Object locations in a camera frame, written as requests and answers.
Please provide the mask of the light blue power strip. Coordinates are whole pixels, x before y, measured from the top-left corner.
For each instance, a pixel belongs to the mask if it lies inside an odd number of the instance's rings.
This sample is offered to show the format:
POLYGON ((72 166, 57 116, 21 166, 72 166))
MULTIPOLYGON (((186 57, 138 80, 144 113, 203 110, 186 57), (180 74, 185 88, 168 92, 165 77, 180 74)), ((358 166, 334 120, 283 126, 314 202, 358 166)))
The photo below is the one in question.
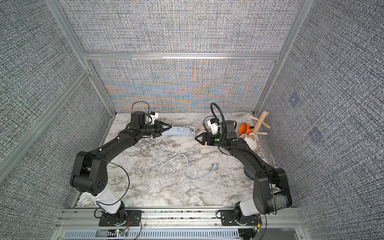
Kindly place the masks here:
POLYGON ((157 167, 163 167, 163 166, 171 163, 173 160, 176 160, 177 158, 183 158, 186 160, 186 168, 185 168, 184 175, 185 175, 185 178, 189 181, 203 180, 203 179, 209 177, 213 172, 217 171, 219 169, 219 164, 214 163, 212 169, 206 175, 199 177, 199 178, 190 178, 188 176, 188 170, 189 170, 190 163, 189 163, 188 157, 185 154, 177 154, 174 157, 170 158, 169 160, 165 161, 164 163, 159 162, 160 152, 165 150, 168 147, 168 142, 165 140, 165 136, 186 137, 188 139, 192 139, 196 136, 196 132, 197 132, 196 128, 187 125, 187 126, 183 126, 183 127, 171 127, 169 130, 166 130, 164 133, 162 133, 162 141, 163 141, 163 143, 165 143, 165 147, 161 147, 159 142, 156 140, 156 143, 159 147, 157 154, 156 154, 157 167))

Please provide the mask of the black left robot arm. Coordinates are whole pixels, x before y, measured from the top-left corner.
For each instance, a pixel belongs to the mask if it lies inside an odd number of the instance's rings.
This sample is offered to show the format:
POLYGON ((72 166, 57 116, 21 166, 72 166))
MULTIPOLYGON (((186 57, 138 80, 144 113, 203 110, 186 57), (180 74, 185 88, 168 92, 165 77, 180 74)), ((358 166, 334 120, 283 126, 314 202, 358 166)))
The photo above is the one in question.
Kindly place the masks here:
POLYGON ((131 113, 131 121, 115 138, 92 151, 81 151, 76 155, 70 185, 81 193, 91 195, 105 214, 124 220, 126 214, 123 202, 107 186, 107 166, 141 139, 158 138, 171 128, 171 125, 159 121, 155 112, 131 113))

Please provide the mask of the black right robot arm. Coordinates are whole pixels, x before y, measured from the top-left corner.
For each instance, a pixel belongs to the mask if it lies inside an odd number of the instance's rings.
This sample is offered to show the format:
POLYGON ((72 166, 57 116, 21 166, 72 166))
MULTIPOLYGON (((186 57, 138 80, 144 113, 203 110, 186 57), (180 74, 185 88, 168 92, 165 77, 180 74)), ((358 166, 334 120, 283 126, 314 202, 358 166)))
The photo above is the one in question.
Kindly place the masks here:
POLYGON ((277 211, 291 207, 292 197, 286 172, 274 168, 263 161, 250 149, 247 142, 231 136, 229 139, 213 137, 202 133, 195 140, 204 146, 217 146, 228 151, 239 160, 254 180, 252 197, 241 201, 235 207, 238 215, 248 217, 257 214, 275 214, 277 211))

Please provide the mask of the orange mug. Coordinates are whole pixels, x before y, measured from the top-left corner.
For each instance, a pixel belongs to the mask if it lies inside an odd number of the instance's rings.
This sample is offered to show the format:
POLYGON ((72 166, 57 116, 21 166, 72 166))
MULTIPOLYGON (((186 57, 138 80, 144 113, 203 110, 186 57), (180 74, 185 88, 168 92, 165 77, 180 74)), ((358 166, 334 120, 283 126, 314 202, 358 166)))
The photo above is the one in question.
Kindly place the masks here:
POLYGON ((254 129, 254 126, 251 126, 249 124, 243 123, 239 127, 239 135, 246 134, 248 135, 249 133, 252 133, 254 129))

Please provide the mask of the white mug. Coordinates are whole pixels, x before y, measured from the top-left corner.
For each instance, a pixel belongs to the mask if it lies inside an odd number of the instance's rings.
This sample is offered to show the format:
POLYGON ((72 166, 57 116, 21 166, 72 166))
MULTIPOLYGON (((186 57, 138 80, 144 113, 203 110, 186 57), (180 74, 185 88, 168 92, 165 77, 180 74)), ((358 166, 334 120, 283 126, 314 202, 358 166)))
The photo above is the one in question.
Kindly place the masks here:
POLYGON ((261 148, 259 141, 254 133, 242 134, 240 138, 244 139, 249 148, 254 152, 257 152, 261 148))

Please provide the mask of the wooden mug tree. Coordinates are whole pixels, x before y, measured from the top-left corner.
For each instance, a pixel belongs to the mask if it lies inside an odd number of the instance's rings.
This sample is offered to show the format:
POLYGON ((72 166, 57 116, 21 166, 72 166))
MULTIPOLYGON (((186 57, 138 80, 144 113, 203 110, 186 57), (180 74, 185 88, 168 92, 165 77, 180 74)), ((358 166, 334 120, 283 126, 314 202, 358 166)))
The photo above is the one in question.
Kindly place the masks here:
POLYGON ((268 133, 265 133, 265 132, 259 132, 261 126, 264 126, 266 127, 267 129, 270 129, 271 127, 265 123, 265 119, 266 117, 269 115, 269 112, 266 112, 266 111, 263 111, 262 114, 260 115, 259 118, 256 118, 252 115, 249 115, 249 117, 256 121, 255 125, 254 125, 254 128, 252 130, 252 133, 256 136, 256 135, 261 135, 261 136, 267 136, 268 133))

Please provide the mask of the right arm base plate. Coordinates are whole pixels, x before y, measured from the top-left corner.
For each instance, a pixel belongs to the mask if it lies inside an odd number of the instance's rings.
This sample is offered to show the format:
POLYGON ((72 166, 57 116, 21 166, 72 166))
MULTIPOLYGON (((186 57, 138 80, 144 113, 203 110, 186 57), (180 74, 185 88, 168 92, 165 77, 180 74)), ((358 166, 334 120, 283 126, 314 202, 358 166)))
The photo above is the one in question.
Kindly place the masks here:
POLYGON ((263 223, 261 216, 244 216, 238 210, 218 210, 216 217, 221 220, 223 226, 261 226, 263 223))

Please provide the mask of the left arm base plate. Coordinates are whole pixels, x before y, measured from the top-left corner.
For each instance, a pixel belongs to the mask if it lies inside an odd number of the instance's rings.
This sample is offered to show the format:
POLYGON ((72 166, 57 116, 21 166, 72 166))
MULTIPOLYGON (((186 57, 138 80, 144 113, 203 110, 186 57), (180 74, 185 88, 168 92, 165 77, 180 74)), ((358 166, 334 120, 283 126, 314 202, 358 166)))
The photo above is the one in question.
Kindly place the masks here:
POLYGON ((99 227, 139 227, 142 211, 140 210, 125 210, 116 214, 109 214, 102 211, 99 221, 99 227))

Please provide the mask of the aluminium front rail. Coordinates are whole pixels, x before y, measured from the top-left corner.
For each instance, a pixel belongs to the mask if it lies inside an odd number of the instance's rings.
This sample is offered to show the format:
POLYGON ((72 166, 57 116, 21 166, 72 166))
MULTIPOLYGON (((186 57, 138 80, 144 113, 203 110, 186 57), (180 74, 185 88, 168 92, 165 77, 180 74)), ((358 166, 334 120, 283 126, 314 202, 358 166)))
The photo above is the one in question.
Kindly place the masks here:
POLYGON ((115 226, 95 209, 65 209, 53 240, 310 240, 300 210, 288 208, 240 225, 231 207, 128 208, 115 226))

